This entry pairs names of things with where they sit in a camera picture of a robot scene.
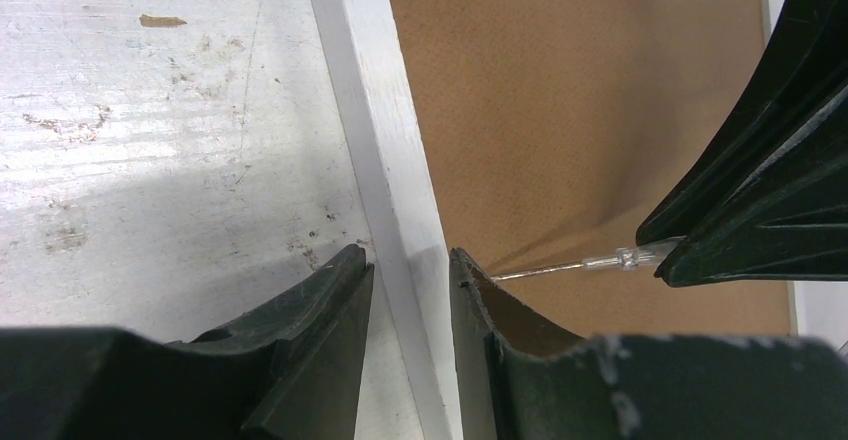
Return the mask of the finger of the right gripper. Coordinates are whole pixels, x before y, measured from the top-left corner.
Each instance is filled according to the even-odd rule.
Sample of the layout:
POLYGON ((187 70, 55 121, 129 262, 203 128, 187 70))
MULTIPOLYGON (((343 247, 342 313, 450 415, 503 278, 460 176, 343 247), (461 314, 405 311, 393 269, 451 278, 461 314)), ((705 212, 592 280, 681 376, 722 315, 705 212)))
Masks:
POLYGON ((747 87, 639 226, 672 287, 847 278, 847 0, 785 0, 747 87))

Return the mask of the white picture frame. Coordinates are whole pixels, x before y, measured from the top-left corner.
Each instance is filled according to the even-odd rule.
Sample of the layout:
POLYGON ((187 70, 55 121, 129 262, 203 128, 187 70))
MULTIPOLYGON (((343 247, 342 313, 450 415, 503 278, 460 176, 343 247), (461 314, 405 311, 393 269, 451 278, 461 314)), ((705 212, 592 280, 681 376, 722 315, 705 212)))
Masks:
POLYGON ((427 439, 463 435, 448 251, 521 270, 629 244, 780 0, 311 0, 427 439))

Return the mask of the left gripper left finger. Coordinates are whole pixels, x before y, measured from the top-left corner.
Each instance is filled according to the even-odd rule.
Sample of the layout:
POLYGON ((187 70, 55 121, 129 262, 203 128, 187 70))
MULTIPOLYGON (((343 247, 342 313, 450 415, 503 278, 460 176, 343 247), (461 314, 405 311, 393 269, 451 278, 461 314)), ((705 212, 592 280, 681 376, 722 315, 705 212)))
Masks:
POLYGON ((348 245, 190 342, 115 327, 5 328, 5 439, 350 439, 374 267, 348 245))

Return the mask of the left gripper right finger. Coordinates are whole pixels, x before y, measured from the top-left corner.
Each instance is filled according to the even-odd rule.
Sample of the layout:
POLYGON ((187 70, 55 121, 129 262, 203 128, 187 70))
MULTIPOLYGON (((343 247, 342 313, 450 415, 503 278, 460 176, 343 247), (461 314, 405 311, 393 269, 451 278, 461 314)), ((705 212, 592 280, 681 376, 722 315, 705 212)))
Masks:
POLYGON ((450 304, 468 439, 843 439, 847 362, 804 337, 608 334, 542 316, 461 249, 450 304))

